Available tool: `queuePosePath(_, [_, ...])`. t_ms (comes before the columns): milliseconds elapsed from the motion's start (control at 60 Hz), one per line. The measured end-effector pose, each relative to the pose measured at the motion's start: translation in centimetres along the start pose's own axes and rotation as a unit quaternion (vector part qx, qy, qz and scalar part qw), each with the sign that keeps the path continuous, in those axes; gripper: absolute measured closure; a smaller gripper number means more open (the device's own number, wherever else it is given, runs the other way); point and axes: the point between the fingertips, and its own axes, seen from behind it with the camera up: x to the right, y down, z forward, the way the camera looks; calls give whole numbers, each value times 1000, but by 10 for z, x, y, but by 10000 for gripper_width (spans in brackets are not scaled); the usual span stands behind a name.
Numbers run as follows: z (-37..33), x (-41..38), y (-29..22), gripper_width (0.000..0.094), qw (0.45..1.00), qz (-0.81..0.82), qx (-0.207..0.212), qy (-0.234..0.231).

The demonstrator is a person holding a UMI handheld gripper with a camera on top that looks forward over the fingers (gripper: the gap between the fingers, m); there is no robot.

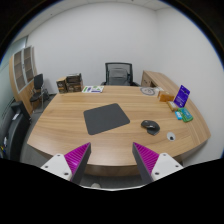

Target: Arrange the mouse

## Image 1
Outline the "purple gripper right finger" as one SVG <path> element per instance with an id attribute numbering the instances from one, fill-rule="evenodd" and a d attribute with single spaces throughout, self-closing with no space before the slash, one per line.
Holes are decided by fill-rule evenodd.
<path id="1" fill-rule="evenodd" d="M 183 168 L 169 154 L 158 154 L 136 142 L 133 143 L 132 153 L 144 184 L 152 183 Z"/>

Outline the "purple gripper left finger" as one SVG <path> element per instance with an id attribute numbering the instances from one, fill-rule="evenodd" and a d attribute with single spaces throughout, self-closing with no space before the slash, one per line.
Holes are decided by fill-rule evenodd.
<path id="1" fill-rule="evenodd" d="M 54 155 L 42 166 L 42 169 L 79 185 L 90 154 L 91 143 L 86 143 L 65 155 Z"/>

